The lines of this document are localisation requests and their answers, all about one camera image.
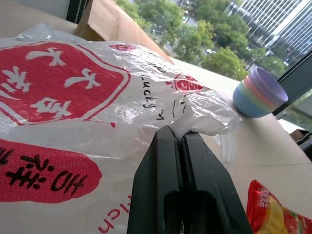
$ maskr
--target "plastic bag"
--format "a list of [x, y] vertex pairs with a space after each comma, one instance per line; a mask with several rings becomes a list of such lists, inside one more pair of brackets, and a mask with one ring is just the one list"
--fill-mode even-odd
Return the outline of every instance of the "plastic bag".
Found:
[[240, 121], [144, 47], [42, 24], [0, 39], [0, 70], [4, 233], [125, 233], [133, 176], [157, 129], [221, 134], [224, 155]]
[[255, 234], [312, 234], [312, 220], [285, 208], [256, 180], [248, 190], [247, 217]]

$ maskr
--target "table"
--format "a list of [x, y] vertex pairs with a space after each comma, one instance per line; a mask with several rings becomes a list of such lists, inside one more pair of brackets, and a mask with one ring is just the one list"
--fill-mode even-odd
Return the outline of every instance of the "table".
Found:
[[[0, 38], [16, 36], [27, 28], [46, 22], [52, 27], [72, 33], [74, 23], [43, 12], [0, 0]], [[215, 89], [232, 105], [236, 80], [174, 59], [177, 67], [199, 82]], [[273, 115], [259, 119], [243, 118], [233, 130], [236, 160], [229, 172], [246, 208], [249, 183], [258, 179], [289, 209], [312, 218], [312, 164]], [[205, 142], [216, 155], [219, 146], [209, 136]]]

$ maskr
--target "red printed logo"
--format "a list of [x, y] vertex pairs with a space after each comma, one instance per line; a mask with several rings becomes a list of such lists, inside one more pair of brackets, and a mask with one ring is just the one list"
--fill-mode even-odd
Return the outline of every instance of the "red printed logo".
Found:
[[83, 154], [0, 139], [0, 202], [60, 203], [92, 192], [101, 177]]
[[134, 50], [136, 49], [133, 45], [126, 45], [126, 44], [116, 44], [116, 45], [110, 45], [109, 47], [120, 50], [120, 51], [128, 51], [128, 50]]
[[128, 71], [72, 44], [5, 48], [0, 61], [0, 109], [20, 125], [90, 119], [130, 81]]
[[166, 82], [167, 85], [171, 85], [171, 88], [174, 88], [180, 92], [193, 92], [193, 91], [203, 91], [205, 87], [199, 85], [197, 80], [193, 77], [179, 74], [176, 76], [174, 82]]

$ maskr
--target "blue bowl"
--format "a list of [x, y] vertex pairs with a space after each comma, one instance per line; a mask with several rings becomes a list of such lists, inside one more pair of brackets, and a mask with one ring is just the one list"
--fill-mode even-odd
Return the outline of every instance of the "blue bowl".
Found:
[[257, 107], [247, 96], [245, 96], [237, 86], [233, 93], [233, 103], [236, 109], [251, 118], [260, 118], [269, 114], [259, 107]]

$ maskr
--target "stacked bowls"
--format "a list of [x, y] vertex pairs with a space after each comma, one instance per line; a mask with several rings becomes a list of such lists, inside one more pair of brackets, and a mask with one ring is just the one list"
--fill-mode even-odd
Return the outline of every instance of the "stacked bowls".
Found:
[[283, 87], [265, 70], [254, 69], [233, 93], [236, 109], [247, 117], [266, 116], [288, 101]]

